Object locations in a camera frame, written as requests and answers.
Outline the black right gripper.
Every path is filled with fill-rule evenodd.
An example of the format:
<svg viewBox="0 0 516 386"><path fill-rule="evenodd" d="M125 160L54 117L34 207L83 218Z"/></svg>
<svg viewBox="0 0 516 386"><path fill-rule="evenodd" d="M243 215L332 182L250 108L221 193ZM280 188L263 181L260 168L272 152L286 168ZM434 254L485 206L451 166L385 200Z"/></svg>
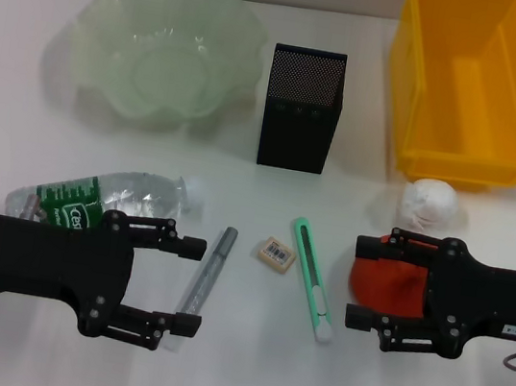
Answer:
<svg viewBox="0 0 516 386"><path fill-rule="evenodd" d="M451 359L460 357L467 342L476 337L516 341L516 270L484 265L467 248L459 239L441 241L400 228L380 237L359 235L356 258L430 266L427 320L382 314L349 303L345 327L375 330L381 351L434 350Z"/></svg>

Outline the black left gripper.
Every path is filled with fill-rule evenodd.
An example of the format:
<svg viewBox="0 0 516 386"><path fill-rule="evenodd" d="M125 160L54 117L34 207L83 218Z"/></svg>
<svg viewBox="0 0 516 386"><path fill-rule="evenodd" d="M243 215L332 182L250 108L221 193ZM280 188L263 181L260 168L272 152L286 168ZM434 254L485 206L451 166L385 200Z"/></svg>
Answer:
<svg viewBox="0 0 516 386"><path fill-rule="evenodd" d="M96 227L65 229L0 215L0 294L64 302L88 337L108 337L155 350L164 332L191 338L200 315L149 312L121 303L133 248L202 260L205 239L180 237L174 219L107 212Z"/></svg>

